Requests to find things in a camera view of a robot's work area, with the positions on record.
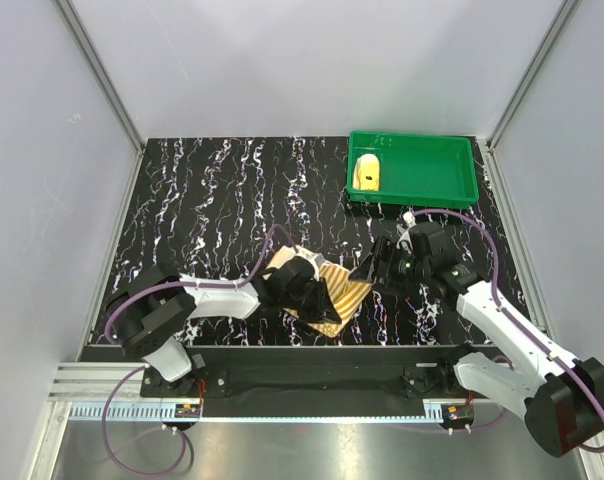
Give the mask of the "orange striped towel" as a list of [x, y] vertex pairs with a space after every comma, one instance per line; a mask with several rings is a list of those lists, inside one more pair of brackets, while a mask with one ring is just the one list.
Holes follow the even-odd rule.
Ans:
[[[307, 249], [299, 247], [298, 253], [301, 250]], [[330, 298], [341, 317], [341, 323], [334, 325], [304, 322], [305, 326], [328, 338], [337, 337], [347, 326], [372, 289], [370, 284], [349, 281], [350, 272], [347, 268], [325, 259], [325, 263], [320, 268], [320, 277], [326, 281]]]

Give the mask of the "yellow towel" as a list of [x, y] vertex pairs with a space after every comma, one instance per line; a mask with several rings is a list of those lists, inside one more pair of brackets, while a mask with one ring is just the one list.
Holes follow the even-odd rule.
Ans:
[[352, 187], [360, 191], [378, 191], [380, 188], [380, 162], [376, 155], [361, 155], [353, 170]]

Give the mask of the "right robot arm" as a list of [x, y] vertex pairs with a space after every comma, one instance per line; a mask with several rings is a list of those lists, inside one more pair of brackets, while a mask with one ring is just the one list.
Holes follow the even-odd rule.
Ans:
[[461, 258], [442, 226], [426, 222], [398, 241], [377, 238], [350, 278], [395, 296], [413, 284], [428, 287], [510, 360], [500, 366], [472, 347], [456, 348], [435, 374], [445, 395], [467, 390], [492, 400], [520, 418], [554, 457], [604, 433], [604, 365], [579, 359], [512, 311], [486, 274]]

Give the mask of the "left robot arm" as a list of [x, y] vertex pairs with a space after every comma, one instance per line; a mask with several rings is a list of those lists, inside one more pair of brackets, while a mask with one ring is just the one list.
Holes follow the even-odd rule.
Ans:
[[192, 278], [157, 265], [111, 299], [104, 334], [126, 358], [144, 362], [172, 393], [185, 396], [198, 382], [194, 361], [175, 338], [185, 322], [246, 319], [264, 308], [292, 310], [307, 324], [341, 323], [318, 263], [296, 254], [237, 280]]

